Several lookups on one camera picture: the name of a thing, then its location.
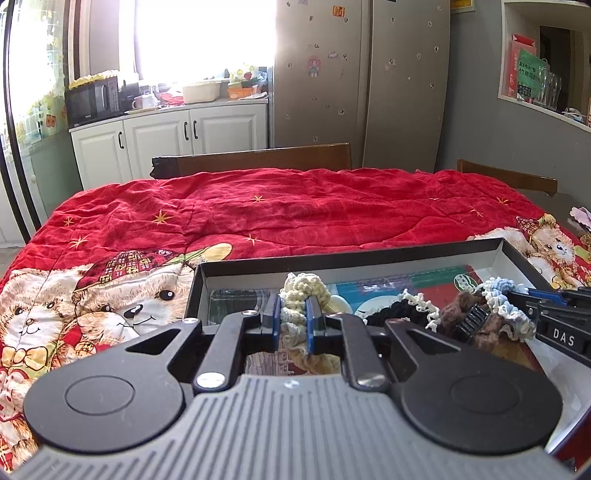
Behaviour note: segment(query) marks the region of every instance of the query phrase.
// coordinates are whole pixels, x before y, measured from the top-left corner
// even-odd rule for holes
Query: mug
[[[153,93],[145,93],[142,96],[134,98],[134,101],[131,102],[131,108],[133,110],[139,110],[141,108],[150,108],[158,105],[159,101]]]

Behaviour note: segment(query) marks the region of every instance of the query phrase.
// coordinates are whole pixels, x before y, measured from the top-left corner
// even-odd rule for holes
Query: microwave
[[[122,115],[117,77],[66,90],[66,110],[70,128]]]

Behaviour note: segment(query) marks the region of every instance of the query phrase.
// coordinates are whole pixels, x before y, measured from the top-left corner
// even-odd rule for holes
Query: bright window light
[[[139,0],[141,74],[193,82],[242,63],[272,66],[276,0]]]

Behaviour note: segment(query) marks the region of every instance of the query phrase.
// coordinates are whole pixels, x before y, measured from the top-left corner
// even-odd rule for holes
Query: metal screw
[[[226,381],[221,373],[205,372],[197,377],[197,385],[201,388],[217,388]]]
[[[357,383],[366,388],[377,388],[386,382],[386,377],[375,372],[367,372],[357,377]]]

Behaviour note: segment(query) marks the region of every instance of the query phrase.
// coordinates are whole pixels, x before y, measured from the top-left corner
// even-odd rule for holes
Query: black circular pad
[[[166,364],[156,355],[115,350],[31,386],[24,414],[41,443],[74,453],[119,452],[153,439],[179,417],[183,392]]]
[[[517,453],[545,445],[558,423],[562,399],[543,374],[468,346],[420,352],[415,360],[416,372],[401,384],[402,408],[443,446],[476,455]]]

